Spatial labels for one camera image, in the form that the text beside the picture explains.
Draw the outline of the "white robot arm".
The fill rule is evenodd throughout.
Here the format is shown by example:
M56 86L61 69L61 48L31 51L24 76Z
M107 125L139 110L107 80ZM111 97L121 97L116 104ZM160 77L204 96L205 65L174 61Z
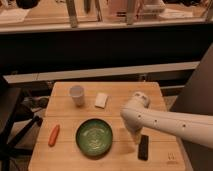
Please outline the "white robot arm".
M131 134L148 127L213 148L213 116L153 110L150 102L146 94L137 91L121 108L120 115Z

